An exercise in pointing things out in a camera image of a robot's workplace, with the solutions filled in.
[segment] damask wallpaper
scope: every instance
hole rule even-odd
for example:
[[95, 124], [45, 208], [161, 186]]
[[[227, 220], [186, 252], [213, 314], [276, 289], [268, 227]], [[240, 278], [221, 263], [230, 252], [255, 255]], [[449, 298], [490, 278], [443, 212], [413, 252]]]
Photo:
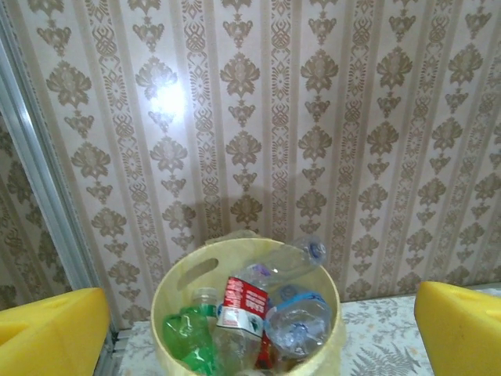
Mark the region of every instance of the damask wallpaper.
[[501, 2], [4, 1], [122, 327], [237, 229], [344, 300], [501, 280]]
[[0, 310], [70, 291], [0, 114]]

